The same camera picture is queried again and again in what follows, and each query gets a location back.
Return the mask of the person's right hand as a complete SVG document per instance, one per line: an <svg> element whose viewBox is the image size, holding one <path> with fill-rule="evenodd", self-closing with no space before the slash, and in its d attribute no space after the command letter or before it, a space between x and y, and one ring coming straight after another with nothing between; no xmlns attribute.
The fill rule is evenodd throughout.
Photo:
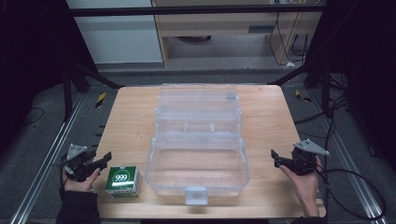
<svg viewBox="0 0 396 224"><path fill-rule="evenodd" d="M297 175L285 165L280 165L279 169L290 179L302 207L304 217L318 217L319 211L316 202L318 175L316 173Z"/></svg>

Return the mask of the person's left hand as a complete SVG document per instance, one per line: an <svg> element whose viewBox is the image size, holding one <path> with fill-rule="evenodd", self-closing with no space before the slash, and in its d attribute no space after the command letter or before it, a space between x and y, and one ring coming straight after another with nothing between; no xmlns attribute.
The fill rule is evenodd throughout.
<svg viewBox="0 0 396 224"><path fill-rule="evenodd" d="M70 179L66 171L63 170L63 187L65 191L78 191L78 192L90 192L92 185L98 176L101 174L101 170L97 168L90 176L83 182L78 182Z"/></svg>

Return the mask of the green and white carton box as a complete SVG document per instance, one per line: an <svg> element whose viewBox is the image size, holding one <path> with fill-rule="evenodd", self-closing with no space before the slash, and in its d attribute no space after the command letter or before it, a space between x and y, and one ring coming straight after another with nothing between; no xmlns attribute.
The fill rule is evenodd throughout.
<svg viewBox="0 0 396 224"><path fill-rule="evenodd" d="M141 174L136 166L111 167L106 192L113 198L139 197Z"/></svg>

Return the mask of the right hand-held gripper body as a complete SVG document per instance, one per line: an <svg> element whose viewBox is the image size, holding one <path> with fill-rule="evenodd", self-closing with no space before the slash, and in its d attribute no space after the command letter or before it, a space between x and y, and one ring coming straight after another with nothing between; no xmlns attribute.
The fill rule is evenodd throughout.
<svg viewBox="0 0 396 224"><path fill-rule="evenodd" d="M292 165L290 169L297 175L308 175L313 173L317 167L317 155L329 156L330 152L310 139L293 144L291 152Z"/></svg>

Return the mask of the black metal stand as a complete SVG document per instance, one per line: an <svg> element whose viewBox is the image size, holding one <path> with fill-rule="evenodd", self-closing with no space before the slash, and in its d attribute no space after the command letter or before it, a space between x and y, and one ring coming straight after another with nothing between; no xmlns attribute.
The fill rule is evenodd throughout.
<svg viewBox="0 0 396 224"><path fill-rule="evenodd" d="M281 86L287 81L299 76L302 73L307 73L304 80L304 85L310 89L316 87L321 83L321 108L327 118L332 114L329 106L330 102L330 66L326 55L324 54L312 54L309 59L305 61L303 65L294 69L285 76L269 82L269 85Z"/></svg>
<svg viewBox="0 0 396 224"><path fill-rule="evenodd" d="M101 76L99 72L94 69L70 60L66 61L62 74L64 87L64 121L68 121L73 112L72 86L75 86L78 92L86 93L89 91L90 85L86 77L91 77L111 89L122 88L121 84L117 84Z"/></svg>

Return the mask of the clear plastic storage box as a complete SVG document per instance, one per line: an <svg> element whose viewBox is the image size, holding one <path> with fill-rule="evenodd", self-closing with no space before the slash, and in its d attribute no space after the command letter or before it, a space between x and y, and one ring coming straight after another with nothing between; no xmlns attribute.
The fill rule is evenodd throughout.
<svg viewBox="0 0 396 224"><path fill-rule="evenodd" d="M249 181L234 84L163 84L144 173L159 196L207 205L237 197Z"/></svg>

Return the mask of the yellow black striped tape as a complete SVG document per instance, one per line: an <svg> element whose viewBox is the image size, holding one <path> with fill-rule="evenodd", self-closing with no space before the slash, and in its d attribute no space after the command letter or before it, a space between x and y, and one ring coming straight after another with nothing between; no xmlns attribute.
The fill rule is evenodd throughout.
<svg viewBox="0 0 396 224"><path fill-rule="evenodd" d="M310 97L303 95L303 93L299 90L295 91L295 96L297 98L299 98L301 101L305 102L305 103L311 103L312 100Z"/></svg>
<svg viewBox="0 0 396 224"><path fill-rule="evenodd" d="M98 96L98 99L97 99L97 101L95 103L95 107L94 108L100 108L102 103L103 103L103 101L105 100L105 97L106 97L106 92L101 92L99 94L99 96Z"/></svg>

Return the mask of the light wooden desk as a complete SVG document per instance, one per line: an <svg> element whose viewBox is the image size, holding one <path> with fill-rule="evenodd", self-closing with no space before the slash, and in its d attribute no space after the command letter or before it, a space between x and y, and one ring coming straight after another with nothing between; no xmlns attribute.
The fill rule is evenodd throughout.
<svg viewBox="0 0 396 224"><path fill-rule="evenodd" d="M221 5L317 5L326 0L150 0L155 7ZM158 15L155 17L161 46L176 36L264 34L276 62L291 60L289 51L298 35L312 35L319 12Z"/></svg>

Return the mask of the white cabinet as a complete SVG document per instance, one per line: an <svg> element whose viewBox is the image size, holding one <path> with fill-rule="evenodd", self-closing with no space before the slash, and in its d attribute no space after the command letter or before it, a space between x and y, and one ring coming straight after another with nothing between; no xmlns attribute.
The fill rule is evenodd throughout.
<svg viewBox="0 0 396 224"><path fill-rule="evenodd" d="M151 7L150 0L66 0L71 9ZM75 17L96 64L161 63L152 16Z"/></svg>

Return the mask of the aluminium floor rail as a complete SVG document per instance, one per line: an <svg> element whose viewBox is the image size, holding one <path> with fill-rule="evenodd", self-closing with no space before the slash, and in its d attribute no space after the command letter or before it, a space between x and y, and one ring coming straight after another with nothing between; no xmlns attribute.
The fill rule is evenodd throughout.
<svg viewBox="0 0 396 224"><path fill-rule="evenodd" d="M364 215L355 213L351 208L342 204L336 196L327 189L329 197L334 203L339 207L343 208L347 213L370 222L371 224L389 224L385 214L387 212L386 200L379 191L379 189L365 176L363 176L358 169L356 163L352 160L352 157L347 152L347 148L344 145L342 138L335 129L333 119L328 119L325 115L322 115L322 121L325 127L328 129L326 135L325 147L328 146L329 142L332 142L332 151L337 154L340 162L342 163L342 168L332 168L325 171L325 174L329 173L344 173L349 179L351 187L361 203L361 207L364 211Z"/></svg>
<svg viewBox="0 0 396 224"><path fill-rule="evenodd" d="M13 214L12 218L9 221L9 224L25 224L27 221L35 202L41 193L44 184L47 181L47 178L50 174L50 169L53 167L63 145L64 141L67 138L77 116L78 112L81 108L81 104L84 101L86 94L85 93L78 93L76 96L76 101L72 105L72 111L69 118L63 122L59 132L55 139L52 142L51 147L42 161L40 168L38 169L37 173L35 174L35 178L27 190L23 200L21 201L18 209Z"/></svg>

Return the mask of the black horizontal frame bar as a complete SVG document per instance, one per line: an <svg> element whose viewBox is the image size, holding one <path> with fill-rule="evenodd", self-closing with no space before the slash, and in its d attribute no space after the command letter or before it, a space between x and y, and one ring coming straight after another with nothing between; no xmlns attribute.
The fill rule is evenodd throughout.
<svg viewBox="0 0 396 224"><path fill-rule="evenodd" d="M146 15L190 15L232 13L277 13L319 12L327 5L235 5L235 6L188 6L188 7L121 7L68 9L74 17L100 16L146 16Z"/></svg>

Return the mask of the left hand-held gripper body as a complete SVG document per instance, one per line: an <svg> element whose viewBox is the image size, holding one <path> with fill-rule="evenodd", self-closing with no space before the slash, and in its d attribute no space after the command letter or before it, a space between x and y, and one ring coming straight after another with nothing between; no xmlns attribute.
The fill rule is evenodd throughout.
<svg viewBox="0 0 396 224"><path fill-rule="evenodd" d="M87 152L90 149L85 146L71 144L67 152L62 156L62 165L69 178L83 182L93 173L91 164L93 159L87 158Z"/></svg>

